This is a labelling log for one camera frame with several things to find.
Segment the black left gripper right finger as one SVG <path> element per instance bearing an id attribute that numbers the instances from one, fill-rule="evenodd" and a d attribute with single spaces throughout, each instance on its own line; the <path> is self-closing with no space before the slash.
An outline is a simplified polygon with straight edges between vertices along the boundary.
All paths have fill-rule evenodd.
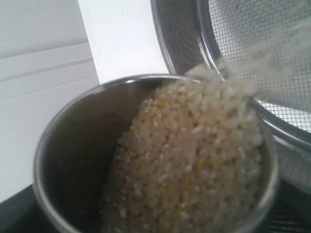
<path id="1" fill-rule="evenodd" d="M 311 195 L 283 180 L 269 233 L 309 233 L 311 231 Z"/>

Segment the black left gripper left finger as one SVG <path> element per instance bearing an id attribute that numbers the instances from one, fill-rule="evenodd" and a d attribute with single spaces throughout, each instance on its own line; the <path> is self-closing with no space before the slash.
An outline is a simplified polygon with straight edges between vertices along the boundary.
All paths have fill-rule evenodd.
<path id="1" fill-rule="evenodd" d="M 30 185 L 0 204 L 1 233 L 51 233 Z"/>

